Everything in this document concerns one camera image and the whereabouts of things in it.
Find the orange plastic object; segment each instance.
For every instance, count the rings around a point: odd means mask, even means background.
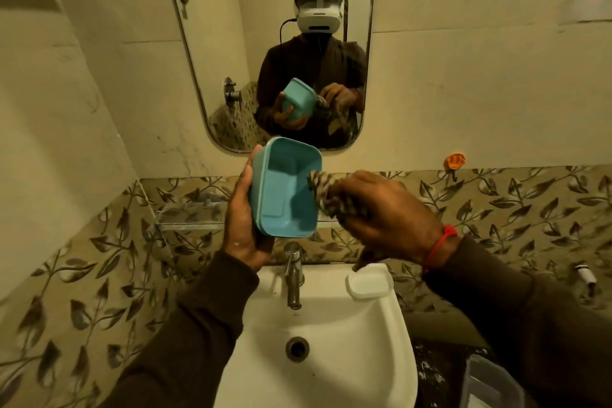
[[[465,164],[465,155],[463,153],[453,153],[444,160],[444,167],[447,170],[457,170]]]

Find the white soap dish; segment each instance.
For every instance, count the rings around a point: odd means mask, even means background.
[[[372,263],[346,276],[346,291],[355,300],[380,298],[393,290],[387,265]]]

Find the person's left hand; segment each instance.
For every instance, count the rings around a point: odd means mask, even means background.
[[[274,246],[274,237],[265,236],[253,225],[249,204],[249,188],[253,181],[253,157],[261,149],[263,147],[257,145],[251,152],[229,198],[223,235],[223,250],[255,272],[269,260]]]
[[[328,106],[331,106],[335,99],[335,107],[339,111],[348,110],[355,105],[358,99],[355,92],[335,82],[321,89],[320,95],[325,99]]]

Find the teal container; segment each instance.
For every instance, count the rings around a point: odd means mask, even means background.
[[[290,121],[294,121],[302,115],[306,115],[308,118],[312,116],[317,102],[317,94],[312,87],[295,77],[289,81],[283,93],[285,94],[283,111],[292,105],[295,107],[295,110],[289,115]]]
[[[321,170],[323,158],[316,147],[273,137],[253,159],[249,202],[253,220],[273,237],[308,237],[317,228],[317,204],[308,175]]]

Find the hand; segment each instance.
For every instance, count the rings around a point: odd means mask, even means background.
[[[339,111],[353,107],[359,98],[354,91],[335,82],[321,89],[321,96],[328,106],[332,106],[332,101],[335,99],[335,107]]]
[[[272,118],[274,119],[274,122],[281,128],[288,129],[290,131],[302,130],[308,122],[308,117],[306,115],[302,115],[296,120],[289,121],[289,115],[293,113],[295,107],[292,105],[291,107],[287,108],[287,110],[283,111],[284,100],[285,94],[281,92],[274,101],[274,105],[272,106]]]
[[[341,220],[342,226],[366,247],[370,261],[388,257],[422,264],[442,237],[442,223],[397,181],[357,171],[330,188],[331,197],[342,194],[355,197],[370,213],[368,220],[359,216]],[[428,266],[442,267],[458,243],[456,237],[445,241]]]
[[[251,152],[234,192],[229,198],[223,235],[223,250],[255,272],[259,271],[269,260],[274,246],[274,237],[264,236],[253,225],[249,204],[249,188],[253,181],[253,157],[261,149],[263,147],[257,145]]]

